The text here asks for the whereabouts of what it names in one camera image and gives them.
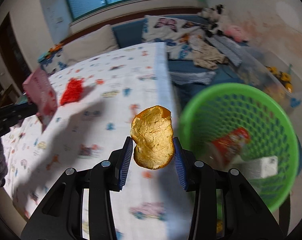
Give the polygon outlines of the butterfly print pillow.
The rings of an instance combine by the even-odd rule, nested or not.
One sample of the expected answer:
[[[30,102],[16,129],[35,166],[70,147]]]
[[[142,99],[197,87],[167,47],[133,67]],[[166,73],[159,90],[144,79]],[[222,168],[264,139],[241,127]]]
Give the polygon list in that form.
[[[204,25],[189,20],[146,15],[143,19],[143,42],[163,42],[171,60],[192,61],[190,37],[203,38]]]

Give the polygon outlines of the red foam fruit net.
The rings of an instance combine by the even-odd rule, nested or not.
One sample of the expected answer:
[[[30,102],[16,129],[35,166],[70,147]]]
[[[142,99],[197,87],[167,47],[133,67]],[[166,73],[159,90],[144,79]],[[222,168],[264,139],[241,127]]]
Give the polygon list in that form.
[[[60,105],[67,103],[79,102],[84,93],[84,78],[71,78],[66,86],[65,91],[60,99]]]

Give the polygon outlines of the pink paper box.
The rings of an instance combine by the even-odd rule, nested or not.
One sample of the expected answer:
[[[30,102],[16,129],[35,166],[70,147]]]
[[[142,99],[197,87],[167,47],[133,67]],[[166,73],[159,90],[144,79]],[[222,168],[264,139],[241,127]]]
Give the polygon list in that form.
[[[42,124],[42,132],[46,130],[57,109],[57,96],[47,73],[36,69],[23,82],[23,89],[28,99],[37,106],[36,116]]]

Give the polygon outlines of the white cartoon print tablecloth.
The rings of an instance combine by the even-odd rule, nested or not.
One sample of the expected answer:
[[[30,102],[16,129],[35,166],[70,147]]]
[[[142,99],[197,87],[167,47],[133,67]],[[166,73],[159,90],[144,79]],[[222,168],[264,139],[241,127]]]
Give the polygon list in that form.
[[[2,137],[9,169],[4,189],[25,219],[68,167],[92,168],[122,147],[142,110],[163,106],[177,122],[163,43],[137,44],[61,70],[49,78],[58,98],[71,79],[83,82],[84,93],[59,106],[46,129],[30,116]],[[150,171],[132,161],[126,185],[111,202],[120,239],[188,237],[191,205],[174,163]]]

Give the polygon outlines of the beige crumpled clothing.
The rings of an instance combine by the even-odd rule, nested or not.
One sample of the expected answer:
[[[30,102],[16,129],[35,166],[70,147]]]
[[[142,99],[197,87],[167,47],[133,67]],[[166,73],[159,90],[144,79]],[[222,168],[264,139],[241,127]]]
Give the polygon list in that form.
[[[218,64],[227,64],[228,58],[215,47],[206,43],[201,36],[191,36],[189,45],[192,49],[193,63],[196,67],[216,70]]]

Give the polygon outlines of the blue white patterned cloth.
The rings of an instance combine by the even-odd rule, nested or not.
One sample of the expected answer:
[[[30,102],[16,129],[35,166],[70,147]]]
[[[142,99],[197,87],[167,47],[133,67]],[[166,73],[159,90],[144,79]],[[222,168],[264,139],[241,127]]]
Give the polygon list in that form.
[[[206,37],[206,40],[214,46],[218,51],[224,54],[235,67],[239,67],[242,63],[241,46],[229,39],[228,37],[213,35]]]

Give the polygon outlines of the green plastic trash basket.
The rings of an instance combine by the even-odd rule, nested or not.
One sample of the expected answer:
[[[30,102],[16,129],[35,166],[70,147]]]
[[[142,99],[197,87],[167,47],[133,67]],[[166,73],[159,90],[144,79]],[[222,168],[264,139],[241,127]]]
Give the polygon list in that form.
[[[221,83],[199,92],[182,110],[179,138],[219,170],[264,161],[261,174],[249,181],[270,211],[283,204],[298,173],[298,140],[289,117],[270,96],[248,85]]]

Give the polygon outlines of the black white cow plush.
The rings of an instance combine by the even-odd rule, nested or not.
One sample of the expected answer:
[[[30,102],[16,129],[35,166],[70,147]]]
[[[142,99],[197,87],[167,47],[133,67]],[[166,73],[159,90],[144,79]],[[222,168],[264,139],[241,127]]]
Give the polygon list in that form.
[[[223,35],[224,31],[232,23],[223,4],[218,4],[210,8],[203,8],[201,12],[197,13],[197,15],[208,21],[208,25],[205,30],[207,37]]]

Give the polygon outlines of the beige cushion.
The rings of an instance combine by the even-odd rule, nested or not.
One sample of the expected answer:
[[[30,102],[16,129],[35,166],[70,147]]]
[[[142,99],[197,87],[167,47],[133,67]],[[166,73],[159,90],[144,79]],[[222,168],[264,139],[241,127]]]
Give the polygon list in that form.
[[[110,51],[118,50],[111,25],[93,31],[83,37],[77,38],[63,46],[63,56],[68,66],[79,63]]]

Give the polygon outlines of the clear plastic toy bin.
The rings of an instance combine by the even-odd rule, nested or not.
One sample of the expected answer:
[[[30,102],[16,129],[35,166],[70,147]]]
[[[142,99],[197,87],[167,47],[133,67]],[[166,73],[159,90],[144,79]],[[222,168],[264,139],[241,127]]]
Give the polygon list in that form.
[[[237,73],[247,85],[260,89],[274,99],[286,113],[291,113],[302,103],[302,79],[277,55],[269,50],[242,47],[242,63]],[[278,71],[291,75],[293,92],[290,93],[266,68],[276,67]]]

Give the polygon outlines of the red cartoon paper cup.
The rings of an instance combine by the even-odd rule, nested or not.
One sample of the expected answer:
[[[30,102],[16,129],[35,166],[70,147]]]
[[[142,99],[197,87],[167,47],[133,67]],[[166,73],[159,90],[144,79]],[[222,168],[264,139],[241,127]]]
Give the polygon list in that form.
[[[244,148],[250,140],[248,131],[240,127],[229,132],[227,135],[211,141],[211,144],[216,149],[216,161],[219,166],[222,169],[226,168],[237,155],[243,153]]]

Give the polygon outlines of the yellow wrapper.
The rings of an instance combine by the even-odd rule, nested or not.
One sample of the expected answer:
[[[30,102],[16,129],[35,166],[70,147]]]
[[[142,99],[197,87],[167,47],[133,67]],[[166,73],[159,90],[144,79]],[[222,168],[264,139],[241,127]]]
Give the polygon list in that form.
[[[173,135],[171,112],[165,107],[156,105],[137,114],[130,131],[137,165],[149,170],[167,166],[175,153]]]

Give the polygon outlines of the yellow toy excavator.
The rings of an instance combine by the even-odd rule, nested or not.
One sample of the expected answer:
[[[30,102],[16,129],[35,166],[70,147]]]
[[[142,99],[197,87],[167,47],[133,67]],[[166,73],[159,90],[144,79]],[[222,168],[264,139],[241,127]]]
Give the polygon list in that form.
[[[286,90],[288,92],[290,92],[290,93],[293,92],[293,86],[291,83],[290,74],[288,74],[286,72],[278,71],[278,69],[276,67],[266,66],[266,68],[274,77],[277,78],[277,80],[286,88]]]

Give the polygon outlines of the pink round plush toy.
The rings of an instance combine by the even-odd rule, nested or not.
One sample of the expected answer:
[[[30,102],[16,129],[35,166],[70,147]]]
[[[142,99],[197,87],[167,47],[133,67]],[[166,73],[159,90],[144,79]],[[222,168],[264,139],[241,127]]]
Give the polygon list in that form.
[[[235,40],[235,42],[248,42],[249,37],[247,33],[239,26],[236,25],[229,25],[224,30],[224,35],[231,37]]]

